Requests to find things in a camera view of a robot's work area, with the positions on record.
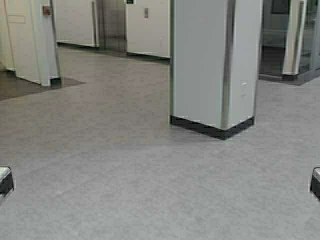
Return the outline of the robot base right corner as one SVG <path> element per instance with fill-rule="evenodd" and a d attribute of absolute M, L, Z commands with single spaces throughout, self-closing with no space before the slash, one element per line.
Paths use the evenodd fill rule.
<path fill-rule="evenodd" d="M 320 200 L 320 168 L 319 167 L 315 167 L 312 171 L 309 190 L 318 200 Z"/>

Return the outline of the robot base left corner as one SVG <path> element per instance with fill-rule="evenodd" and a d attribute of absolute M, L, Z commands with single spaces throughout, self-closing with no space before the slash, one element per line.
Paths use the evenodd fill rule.
<path fill-rule="evenodd" d="M 0 194 L 5 197 L 15 189 L 13 173 L 9 166 L 0 167 Z"/>

